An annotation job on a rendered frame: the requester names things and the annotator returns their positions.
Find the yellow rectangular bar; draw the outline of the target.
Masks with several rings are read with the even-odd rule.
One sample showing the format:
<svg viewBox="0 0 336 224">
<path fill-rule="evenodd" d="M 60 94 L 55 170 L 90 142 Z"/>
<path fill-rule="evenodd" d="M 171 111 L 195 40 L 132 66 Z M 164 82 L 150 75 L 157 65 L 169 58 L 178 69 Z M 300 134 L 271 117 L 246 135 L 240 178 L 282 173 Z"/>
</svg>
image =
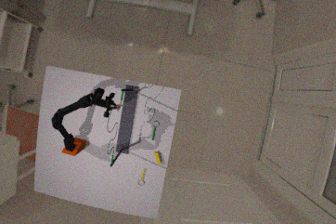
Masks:
<svg viewBox="0 0 336 224">
<path fill-rule="evenodd" d="M 154 154 L 155 154 L 155 157 L 156 157 L 157 165 L 159 165 L 161 163 L 159 154 L 158 154 L 158 152 L 154 152 Z"/>
</svg>

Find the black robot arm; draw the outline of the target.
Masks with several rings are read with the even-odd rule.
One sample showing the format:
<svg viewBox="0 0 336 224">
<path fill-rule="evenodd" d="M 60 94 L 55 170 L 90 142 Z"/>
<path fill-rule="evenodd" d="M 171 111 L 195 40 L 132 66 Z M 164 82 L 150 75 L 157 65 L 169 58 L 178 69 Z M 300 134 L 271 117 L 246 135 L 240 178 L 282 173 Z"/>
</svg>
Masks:
<svg viewBox="0 0 336 224">
<path fill-rule="evenodd" d="M 80 98 L 75 103 L 67 107 L 63 107 L 62 109 L 58 109 L 57 113 L 54 113 L 54 117 L 51 118 L 52 126 L 56 130 L 58 130 L 60 134 L 65 138 L 63 142 L 64 142 L 64 146 L 66 150 L 72 152 L 73 149 L 76 147 L 76 145 L 73 144 L 74 143 L 73 135 L 68 134 L 68 131 L 62 125 L 62 120 L 63 120 L 64 115 L 67 115 L 68 113 L 79 110 L 81 108 L 86 108 L 89 106 L 92 107 L 93 104 L 99 106 L 104 92 L 105 92 L 104 89 L 97 88 L 95 89 L 94 94 L 91 93 L 89 95 L 86 95 Z M 90 97 L 92 99 L 90 99 Z M 101 103 L 101 106 L 108 108 L 109 106 L 111 106 L 111 104 L 112 104 L 111 97 L 106 97 L 106 99 L 104 100 L 104 103 Z"/>
</svg>

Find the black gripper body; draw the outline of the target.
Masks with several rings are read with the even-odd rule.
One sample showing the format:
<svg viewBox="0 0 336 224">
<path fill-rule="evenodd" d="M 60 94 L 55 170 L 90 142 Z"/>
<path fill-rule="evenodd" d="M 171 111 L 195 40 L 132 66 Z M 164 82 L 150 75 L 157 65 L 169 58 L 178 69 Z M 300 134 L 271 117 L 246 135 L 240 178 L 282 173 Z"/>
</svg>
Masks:
<svg viewBox="0 0 336 224">
<path fill-rule="evenodd" d="M 115 95 L 115 93 L 110 93 L 110 97 L 111 97 L 111 99 L 114 98 L 114 95 Z M 99 106 L 101 106 L 101 103 L 104 103 L 104 99 L 101 100 Z M 101 106 L 101 107 L 103 107 L 103 106 Z M 109 115 L 110 115 L 109 110 L 111 110 L 111 106 L 109 106 L 109 107 L 107 108 L 107 110 L 104 112 L 104 114 L 103 114 L 104 117 L 106 117 L 106 118 L 109 117 Z"/>
</svg>

